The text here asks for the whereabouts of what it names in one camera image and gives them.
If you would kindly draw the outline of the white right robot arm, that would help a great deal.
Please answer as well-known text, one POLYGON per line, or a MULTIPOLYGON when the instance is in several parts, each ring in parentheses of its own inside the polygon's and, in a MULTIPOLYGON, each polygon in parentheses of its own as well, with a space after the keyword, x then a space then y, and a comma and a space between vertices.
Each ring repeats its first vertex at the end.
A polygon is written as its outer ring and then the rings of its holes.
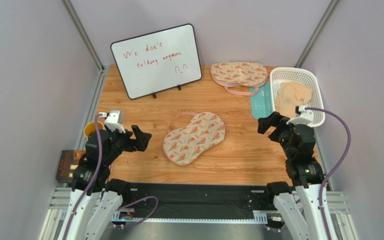
POLYGON ((268 137, 283 149, 286 172, 301 207, 286 182, 268 183, 267 200, 279 211, 293 239, 338 239, 328 210, 325 175, 314 158, 314 129, 305 123, 291 123, 276 111, 258 119, 258 133, 264 134, 271 127, 275 129, 268 137))

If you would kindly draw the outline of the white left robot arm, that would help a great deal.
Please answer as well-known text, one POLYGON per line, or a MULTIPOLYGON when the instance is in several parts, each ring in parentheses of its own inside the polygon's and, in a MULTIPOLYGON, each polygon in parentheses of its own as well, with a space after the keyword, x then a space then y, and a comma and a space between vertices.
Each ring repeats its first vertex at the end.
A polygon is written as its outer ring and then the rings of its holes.
POLYGON ((85 153, 73 171, 68 213, 61 227, 60 240, 99 240, 112 216, 131 199, 131 184, 109 180, 110 165, 123 152, 143 152, 152 135, 137 125, 131 131, 97 128, 87 136, 85 153))

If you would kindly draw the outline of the floral mesh laundry bag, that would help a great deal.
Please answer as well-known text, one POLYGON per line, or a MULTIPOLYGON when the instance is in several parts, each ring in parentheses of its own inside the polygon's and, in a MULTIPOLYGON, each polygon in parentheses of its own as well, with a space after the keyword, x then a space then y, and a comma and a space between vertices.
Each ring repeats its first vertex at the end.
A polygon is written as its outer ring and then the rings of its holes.
POLYGON ((181 112, 168 126, 162 150, 174 164, 187 166, 196 161, 203 152, 223 142, 226 132, 226 124, 215 113, 181 112), (171 129, 180 116, 192 116, 192 118, 186 126, 171 129))

